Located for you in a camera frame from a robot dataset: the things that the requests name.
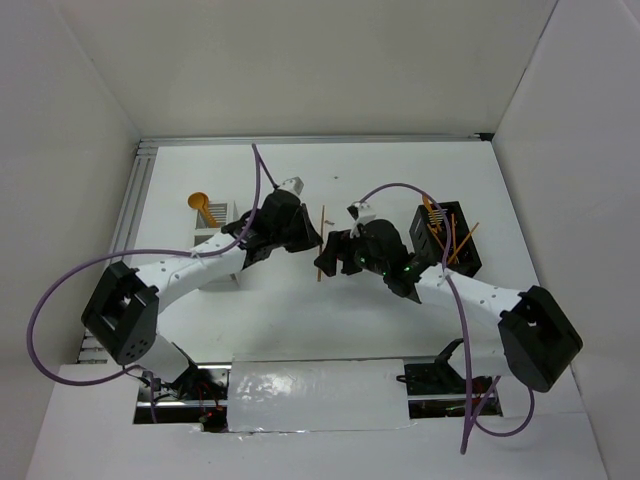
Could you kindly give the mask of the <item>orange chopstick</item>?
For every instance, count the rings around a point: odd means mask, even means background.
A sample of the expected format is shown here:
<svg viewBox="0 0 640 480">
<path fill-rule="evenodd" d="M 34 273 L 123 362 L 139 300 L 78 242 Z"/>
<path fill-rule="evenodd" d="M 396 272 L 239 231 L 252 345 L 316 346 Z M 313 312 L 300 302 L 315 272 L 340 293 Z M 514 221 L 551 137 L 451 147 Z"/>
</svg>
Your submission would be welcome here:
<svg viewBox="0 0 640 480">
<path fill-rule="evenodd" d="M 448 258 L 448 264 L 454 264 L 456 262 L 457 257 L 459 256 L 460 252 L 463 250 L 463 248 L 466 246 L 466 244 L 469 242 L 469 240 L 472 238 L 473 233 L 476 231 L 476 229 L 478 228 L 478 226 L 480 225 L 479 222 L 477 222 L 467 233 L 467 235 L 464 237 L 464 239 L 462 240 L 462 242 L 454 249 L 453 253 L 449 256 Z"/>
<path fill-rule="evenodd" d="M 456 232 L 457 218 L 454 213 L 451 214 L 450 219 L 451 219 L 452 246 L 451 246 L 450 256 L 448 259 L 449 265 L 456 264 L 458 262 L 457 260 L 458 241 L 457 241 L 457 232 Z"/>
<path fill-rule="evenodd" d="M 322 253 L 323 251 L 323 245 L 324 245 L 324 225 L 325 225 L 325 220 L 326 220 L 326 205 L 323 204 L 322 208 L 321 208 L 321 216 L 320 216 L 320 227 L 319 227 L 319 234 L 321 237 L 321 244 L 318 247 L 318 256 Z M 322 281 L 322 271 L 320 270 L 319 267 L 316 268 L 317 272 L 316 272 L 316 281 L 318 283 L 320 283 Z"/>
</svg>

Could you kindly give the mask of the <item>orange spoon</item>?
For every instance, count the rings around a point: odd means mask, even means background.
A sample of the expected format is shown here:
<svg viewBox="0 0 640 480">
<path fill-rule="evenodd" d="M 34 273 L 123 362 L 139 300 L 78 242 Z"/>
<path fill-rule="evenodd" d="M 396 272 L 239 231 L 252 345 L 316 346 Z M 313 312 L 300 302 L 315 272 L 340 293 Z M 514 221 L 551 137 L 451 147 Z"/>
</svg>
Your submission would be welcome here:
<svg viewBox="0 0 640 480">
<path fill-rule="evenodd" d="M 211 213 L 209 209 L 209 198 L 204 192 L 194 192 L 188 199 L 187 203 L 190 208 L 197 210 L 210 228 L 217 228 L 219 226 L 216 217 Z"/>
</svg>

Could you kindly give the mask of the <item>orange fork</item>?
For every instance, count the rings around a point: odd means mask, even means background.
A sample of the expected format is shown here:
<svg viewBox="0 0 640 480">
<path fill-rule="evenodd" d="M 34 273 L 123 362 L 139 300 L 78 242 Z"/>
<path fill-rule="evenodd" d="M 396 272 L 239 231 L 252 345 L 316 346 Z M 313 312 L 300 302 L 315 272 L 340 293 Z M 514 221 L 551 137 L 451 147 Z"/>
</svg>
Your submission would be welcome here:
<svg viewBox="0 0 640 480">
<path fill-rule="evenodd" d="M 427 209 L 432 228 L 436 231 L 441 231 L 442 226 L 441 226 L 441 216 L 439 214 L 439 211 L 434 208 L 432 202 L 426 195 L 422 196 L 422 202 L 425 208 Z"/>
</svg>

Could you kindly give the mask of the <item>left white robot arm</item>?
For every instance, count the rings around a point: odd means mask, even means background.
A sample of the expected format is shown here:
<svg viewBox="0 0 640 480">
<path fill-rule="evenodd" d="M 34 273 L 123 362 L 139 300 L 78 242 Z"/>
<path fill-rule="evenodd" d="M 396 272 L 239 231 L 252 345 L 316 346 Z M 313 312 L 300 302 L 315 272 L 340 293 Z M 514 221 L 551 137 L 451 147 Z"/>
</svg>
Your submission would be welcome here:
<svg viewBox="0 0 640 480">
<path fill-rule="evenodd" d="M 102 274 L 81 316 L 84 326 L 120 366 L 137 365 L 176 399 L 193 396 L 211 378 L 157 330 L 158 317 L 183 296 L 265 261 L 321 244 L 299 193 L 280 187 L 256 212 L 244 214 L 184 256 L 131 268 L 119 261 Z"/>
</svg>

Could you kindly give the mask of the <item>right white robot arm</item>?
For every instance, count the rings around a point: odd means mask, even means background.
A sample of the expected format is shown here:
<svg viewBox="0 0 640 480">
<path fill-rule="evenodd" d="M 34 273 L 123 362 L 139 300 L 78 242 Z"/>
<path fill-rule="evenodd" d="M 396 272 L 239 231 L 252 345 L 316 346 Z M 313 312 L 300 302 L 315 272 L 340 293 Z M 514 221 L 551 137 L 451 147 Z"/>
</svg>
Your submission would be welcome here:
<svg viewBox="0 0 640 480">
<path fill-rule="evenodd" d="M 418 304 L 454 307 L 458 294 L 465 317 L 499 335 L 503 360 L 525 386 L 546 393 L 569 367 L 583 340 L 553 295 L 534 285 L 526 291 L 496 287 L 444 271 L 432 254 L 410 252 L 387 220 L 333 231 L 314 265 L 326 276 L 378 274 L 395 295 Z"/>
</svg>

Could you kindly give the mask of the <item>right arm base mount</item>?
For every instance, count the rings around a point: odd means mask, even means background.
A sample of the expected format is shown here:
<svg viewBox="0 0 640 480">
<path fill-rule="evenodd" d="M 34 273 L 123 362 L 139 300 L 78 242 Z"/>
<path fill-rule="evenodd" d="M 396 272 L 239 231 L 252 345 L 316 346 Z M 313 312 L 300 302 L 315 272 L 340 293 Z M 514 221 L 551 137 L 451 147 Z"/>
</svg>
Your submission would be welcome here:
<svg viewBox="0 0 640 480">
<path fill-rule="evenodd" d="M 410 419 L 465 415 L 465 379 L 450 364 L 462 344 L 462 338 L 455 339 L 432 360 L 406 363 L 404 372 L 396 376 L 406 388 Z"/>
</svg>

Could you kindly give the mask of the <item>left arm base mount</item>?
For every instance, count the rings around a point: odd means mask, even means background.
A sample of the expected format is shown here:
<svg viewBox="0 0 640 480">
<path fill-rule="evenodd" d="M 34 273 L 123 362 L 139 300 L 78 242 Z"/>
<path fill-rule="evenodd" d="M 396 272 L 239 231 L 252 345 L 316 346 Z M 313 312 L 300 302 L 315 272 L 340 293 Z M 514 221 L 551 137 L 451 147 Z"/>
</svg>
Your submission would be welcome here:
<svg viewBox="0 0 640 480">
<path fill-rule="evenodd" d="M 176 390 L 147 371 L 128 373 L 137 382 L 134 425 L 194 425 L 203 432 L 228 432 L 230 364 L 200 364 L 199 378 Z"/>
</svg>

